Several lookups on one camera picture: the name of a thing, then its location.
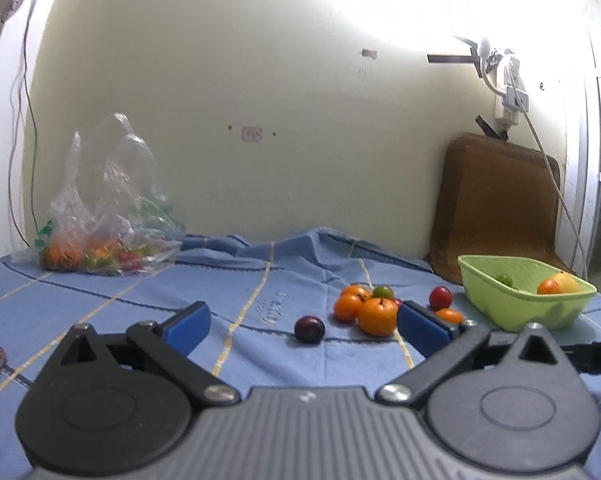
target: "white cable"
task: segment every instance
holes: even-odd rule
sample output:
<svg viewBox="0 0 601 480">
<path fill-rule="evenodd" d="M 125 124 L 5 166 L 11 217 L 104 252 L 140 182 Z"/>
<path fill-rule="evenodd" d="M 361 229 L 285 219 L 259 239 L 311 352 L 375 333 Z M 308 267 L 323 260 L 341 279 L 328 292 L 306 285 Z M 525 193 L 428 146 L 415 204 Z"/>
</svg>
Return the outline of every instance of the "white cable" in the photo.
<svg viewBox="0 0 601 480">
<path fill-rule="evenodd" d="M 485 81 L 487 88 L 489 88 L 496 95 L 500 95 L 500 97 L 507 97 L 505 92 L 501 92 L 498 88 L 491 84 L 491 80 L 487 76 L 487 59 L 480 58 L 480 73 L 483 76 L 483 81 Z"/>
<path fill-rule="evenodd" d="M 514 90 L 514 92 L 516 92 L 516 101 L 520 103 L 520 102 L 522 102 L 522 100 L 520 99 L 516 85 L 514 85 L 514 83 L 513 83 L 513 77 L 511 76 L 511 69 L 510 69 L 508 63 L 507 63 L 507 65 L 505 65 L 505 70 L 507 71 L 507 73 L 509 75 L 509 80 L 511 81 L 513 90 Z M 547 158 L 545 149 L 542 147 L 542 143 L 540 142 L 540 138 L 538 137 L 536 128 L 534 128 L 534 125 L 532 124 L 531 119 L 529 118 L 529 114 L 527 113 L 525 108 L 519 107 L 519 110 L 525 116 L 525 119 L 527 120 L 527 124 L 529 125 L 529 129 L 531 130 L 531 133 L 534 136 L 534 139 L 536 139 L 536 144 L 538 144 L 540 153 L 542 154 L 542 157 L 545 161 L 545 166 L 547 167 L 547 171 L 549 172 L 549 175 L 551 176 L 551 183 L 554 185 L 555 192 L 557 193 L 560 203 L 563 206 L 563 210 L 565 211 L 565 214 L 567 215 L 567 219 L 568 219 L 569 223 L 571 224 L 571 228 L 573 229 L 573 232 L 576 235 L 576 243 L 577 243 L 578 248 L 580 249 L 581 253 L 583 254 L 583 280 L 587 281 L 587 255 L 584 251 L 583 242 L 581 241 L 580 235 L 578 233 L 578 229 L 576 228 L 576 224 L 573 222 L 573 218 L 571 218 L 571 213 L 569 212 L 569 208 L 567 207 L 567 204 L 565 203 L 563 194 L 560 192 L 560 188 L 558 187 L 558 184 L 555 182 L 554 172 L 551 170 L 551 165 L 549 164 L 549 159 Z"/>
</svg>

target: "blue gripper pad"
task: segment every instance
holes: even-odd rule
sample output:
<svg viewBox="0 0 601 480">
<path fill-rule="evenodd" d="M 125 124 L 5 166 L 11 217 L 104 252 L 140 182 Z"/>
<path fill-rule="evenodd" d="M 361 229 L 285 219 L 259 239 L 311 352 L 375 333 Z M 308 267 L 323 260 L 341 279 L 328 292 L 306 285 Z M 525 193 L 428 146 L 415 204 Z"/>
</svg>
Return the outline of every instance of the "blue gripper pad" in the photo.
<svg viewBox="0 0 601 480">
<path fill-rule="evenodd" d="M 426 359 L 452 342 L 458 329 L 413 301 L 398 308 L 398 332 Z"/>
<path fill-rule="evenodd" d="M 197 301 L 161 323 L 159 335 L 178 353 L 188 356 L 212 326 L 212 313 L 207 303 Z"/>
</svg>

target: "yellow stripe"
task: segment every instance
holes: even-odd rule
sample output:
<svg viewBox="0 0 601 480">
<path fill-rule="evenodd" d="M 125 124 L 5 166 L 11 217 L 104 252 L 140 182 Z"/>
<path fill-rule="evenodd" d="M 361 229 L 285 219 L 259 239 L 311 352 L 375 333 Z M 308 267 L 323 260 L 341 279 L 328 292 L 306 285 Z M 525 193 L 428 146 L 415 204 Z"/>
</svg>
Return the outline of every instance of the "yellow stripe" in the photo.
<svg viewBox="0 0 601 480">
<path fill-rule="evenodd" d="M 398 341 L 400 349 L 403 352 L 403 355 L 405 356 L 405 361 L 407 361 L 407 366 L 411 370 L 413 368 L 413 359 L 411 358 L 411 354 L 409 353 L 407 345 L 405 344 L 405 340 L 400 335 L 400 332 L 398 332 L 398 329 L 394 330 L 394 339 Z"/>
<path fill-rule="evenodd" d="M 360 264 L 360 267 L 362 268 L 362 272 L 365 274 L 365 280 L 367 281 L 369 288 L 373 288 L 373 283 L 371 282 L 371 276 L 369 275 L 369 271 L 367 270 L 367 267 L 365 266 L 365 262 L 362 260 L 362 258 L 358 258 L 358 263 Z M 411 354 L 409 352 L 409 349 L 407 348 L 407 345 L 405 344 L 405 340 L 400 335 L 400 332 L 398 332 L 398 329 L 394 330 L 394 339 L 398 343 L 398 346 L 400 346 L 400 351 L 405 356 L 405 361 L 407 362 L 407 366 L 411 370 L 413 368 L 413 359 L 411 358 Z"/>
<path fill-rule="evenodd" d="M 7 294 L 4 294 L 0 297 L 0 301 L 4 300 L 5 298 L 9 298 L 12 294 L 17 293 L 19 290 L 23 290 L 26 286 L 30 286 L 33 283 L 36 282 L 40 282 L 40 280 L 44 280 L 46 277 L 48 277 L 51 274 L 51 272 L 46 272 L 45 274 L 43 274 L 42 276 L 39 276 L 36 279 L 31 280 L 30 282 L 24 283 L 21 286 L 17 286 L 15 289 L 10 290 Z"/>
<path fill-rule="evenodd" d="M 360 268 L 362 269 L 362 272 L 365 274 L 365 280 L 367 282 L 367 285 L 369 285 L 369 288 L 373 288 L 373 283 L 371 282 L 371 276 L 369 275 L 369 271 L 367 270 L 367 267 L 365 267 L 365 262 L 362 261 L 362 258 L 357 258 L 358 263 L 360 264 Z"/>
<path fill-rule="evenodd" d="M 105 308 L 107 305 L 112 304 L 114 301 L 118 300 L 121 296 L 123 296 L 124 294 L 127 294 L 130 290 L 132 290 L 132 288 L 134 288 L 136 285 L 138 285 L 138 283 L 142 282 L 143 280 L 147 279 L 147 278 L 151 278 L 152 276 L 157 276 L 158 274 L 160 274 L 161 272 L 163 272 L 164 270 L 168 269 L 169 267 L 172 266 L 168 266 L 168 267 L 164 267 L 163 269 L 159 270 L 158 272 L 155 272 L 154 274 L 148 274 L 147 276 L 142 277 L 141 279 L 139 279 L 136 283 L 132 283 L 129 287 L 127 287 L 126 289 L 124 289 L 123 291 L 119 292 L 118 294 L 116 294 L 115 296 L 112 296 L 111 298 L 109 298 L 108 300 L 104 301 L 103 303 L 101 303 L 100 305 L 98 305 L 95 309 L 93 309 L 89 314 L 87 314 L 85 317 L 80 318 L 78 321 L 76 321 L 76 323 L 84 323 L 85 321 L 87 321 L 88 319 L 91 319 L 93 316 L 95 316 L 98 312 L 100 312 L 101 310 L 103 310 L 103 308 Z M 32 355 L 29 359 L 27 359 L 27 361 L 25 361 L 23 364 L 21 364 L 18 368 L 16 368 L 13 373 L 10 374 L 10 376 L 5 379 L 1 384 L 0 384 L 0 392 L 5 389 L 5 387 L 11 382 L 13 381 L 16 376 L 18 374 L 23 373 L 23 371 L 29 366 L 31 365 L 34 361 L 36 361 L 36 359 L 38 359 L 40 356 L 42 356 L 43 354 L 47 353 L 49 350 L 51 350 L 52 348 L 54 348 L 58 343 L 60 343 L 62 341 L 62 339 L 65 337 L 65 335 L 67 334 L 68 331 L 63 332 L 62 334 L 56 336 L 54 339 L 52 339 L 52 341 L 50 343 L 48 343 L 47 345 L 45 345 L 43 348 L 41 348 L 39 351 L 37 351 L 34 355 Z"/>
<path fill-rule="evenodd" d="M 358 238 L 354 238 L 354 240 L 351 242 L 351 247 L 349 248 L 349 254 L 347 254 L 348 258 L 350 258 L 353 255 L 353 251 L 356 248 L 357 242 L 358 242 Z"/>
<path fill-rule="evenodd" d="M 258 297 L 258 294 L 260 294 L 260 291 L 263 290 L 264 284 L 267 283 L 267 278 L 269 277 L 269 271 L 272 268 L 273 261 L 274 261 L 274 243 L 272 242 L 272 246 L 270 248 L 270 254 L 269 254 L 269 261 L 264 266 L 263 277 L 261 279 L 261 282 L 256 287 L 256 290 L 254 290 L 254 293 L 249 297 L 249 299 L 247 300 L 247 303 L 245 303 L 243 305 L 243 307 L 240 309 L 240 312 L 238 313 L 238 317 L 236 317 L 236 320 L 231 325 L 229 325 L 229 329 L 227 330 L 227 335 L 225 336 L 225 341 L 223 344 L 222 352 L 218 356 L 218 359 L 216 359 L 216 364 L 214 365 L 213 370 L 212 370 L 212 375 L 214 377 L 218 377 L 218 374 L 220 373 L 220 369 L 222 368 L 222 365 L 225 364 L 225 361 L 229 357 L 229 352 L 231 352 L 231 346 L 233 344 L 233 335 L 234 335 L 235 330 L 243 322 L 243 320 L 245 319 L 245 316 L 247 315 L 247 311 L 254 304 L 254 301 Z"/>
<path fill-rule="evenodd" d="M 585 314 L 581 314 L 581 316 L 584 317 L 584 319 L 586 319 L 587 321 L 589 321 L 593 326 L 597 326 L 598 328 L 601 329 L 601 326 L 596 323 L 592 318 L 590 318 L 589 316 L 586 316 Z"/>
</svg>

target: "cherry tomato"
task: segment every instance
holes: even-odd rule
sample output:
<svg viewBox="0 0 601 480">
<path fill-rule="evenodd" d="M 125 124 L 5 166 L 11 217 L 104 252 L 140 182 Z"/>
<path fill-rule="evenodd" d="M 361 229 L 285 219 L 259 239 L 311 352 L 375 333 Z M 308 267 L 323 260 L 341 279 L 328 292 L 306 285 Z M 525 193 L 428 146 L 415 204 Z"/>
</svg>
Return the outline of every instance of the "cherry tomato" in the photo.
<svg viewBox="0 0 601 480">
<path fill-rule="evenodd" d="M 378 285 L 371 294 L 374 298 L 394 299 L 394 291 L 389 285 Z"/>
<path fill-rule="evenodd" d="M 343 294 L 333 304 L 333 316 L 338 321 L 353 321 L 363 303 L 363 299 L 356 294 Z"/>
<path fill-rule="evenodd" d="M 538 285 L 538 290 L 536 290 L 536 294 L 561 294 L 562 290 L 560 289 L 560 285 L 553 278 L 549 278 L 544 282 L 540 282 Z"/>
<path fill-rule="evenodd" d="M 458 310 L 452 310 L 450 308 L 441 308 L 436 311 L 436 316 L 440 317 L 440 319 L 444 319 L 445 321 L 449 321 L 453 324 L 459 324 L 465 317 L 459 313 Z"/>
<path fill-rule="evenodd" d="M 362 301 L 367 301 L 371 298 L 371 292 L 362 285 L 348 285 L 341 290 L 341 296 L 348 296 L 350 294 L 358 296 Z"/>
<path fill-rule="evenodd" d="M 447 308 L 453 300 L 451 291 L 446 286 L 437 286 L 429 295 L 429 306 L 433 310 Z"/>
<path fill-rule="evenodd" d="M 505 286 L 513 288 L 513 278 L 509 274 L 505 274 L 504 272 L 502 274 L 498 274 L 498 276 L 495 276 L 495 280 L 503 283 Z"/>
<path fill-rule="evenodd" d="M 140 261 L 140 256 L 136 253 L 132 253 L 129 251 L 119 251 L 116 253 L 116 259 L 119 261 L 120 266 L 123 270 L 128 270 L 130 272 L 135 272 L 137 270 L 142 270 L 142 262 Z"/>
</svg>

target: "brown cushion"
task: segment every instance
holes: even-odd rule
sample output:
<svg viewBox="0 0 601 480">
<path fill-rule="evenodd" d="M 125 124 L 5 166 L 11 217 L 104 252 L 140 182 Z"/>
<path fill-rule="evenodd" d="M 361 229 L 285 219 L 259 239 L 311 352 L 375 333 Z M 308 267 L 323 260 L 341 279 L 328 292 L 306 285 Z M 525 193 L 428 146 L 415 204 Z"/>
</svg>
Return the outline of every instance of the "brown cushion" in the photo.
<svg viewBox="0 0 601 480">
<path fill-rule="evenodd" d="M 560 182 L 557 162 L 549 164 Z M 461 254 L 526 256 L 568 270 L 554 250 L 558 206 L 540 152 L 463 134 L 445 154 L 429 242 L 434 272 L 462 283 Z"/>
</svg>

